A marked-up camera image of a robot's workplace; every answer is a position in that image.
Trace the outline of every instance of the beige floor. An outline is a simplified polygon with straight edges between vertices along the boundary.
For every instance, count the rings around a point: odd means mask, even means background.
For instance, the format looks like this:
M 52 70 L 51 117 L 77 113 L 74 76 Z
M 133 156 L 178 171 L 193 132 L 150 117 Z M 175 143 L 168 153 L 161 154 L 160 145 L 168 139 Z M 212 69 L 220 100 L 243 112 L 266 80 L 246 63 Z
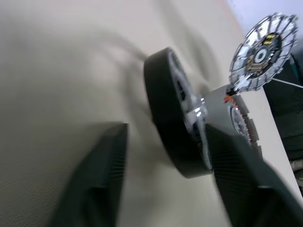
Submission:
M 229 226 L 212 176 L 187 180 L 168 159 L 142 69 L 171 46 L 205 93 L 228 83 L 242 39 L 223 0 L 1 1 L 1 226 L 45 226 L 74 167 L 117 121 L 130 124 L 119 226 Z M 298 193 L 263 91 L 244 98 L 264 158 Z

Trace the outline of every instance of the white cable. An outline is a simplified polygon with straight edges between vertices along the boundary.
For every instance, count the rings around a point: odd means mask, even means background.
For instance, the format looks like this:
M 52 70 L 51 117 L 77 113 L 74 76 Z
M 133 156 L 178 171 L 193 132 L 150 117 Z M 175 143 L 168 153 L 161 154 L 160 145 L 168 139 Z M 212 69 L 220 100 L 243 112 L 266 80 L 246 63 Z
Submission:
M 278 82 L 281 82 L 281 83 L 284 83 L 284 84 L 289 84 L 289 85 L 292 85 L 292 86 L 295 86 L 295 87 L 303 88 L 303 86 L 301 86 L 301 85 L 293 84 L 293 83 L 286 82 L 286 81 L 283 81 L 283 80 L 280 80 L 280 79 L 273 78 L 272 80 L 275 80 L 275 81 L 278 81 Z

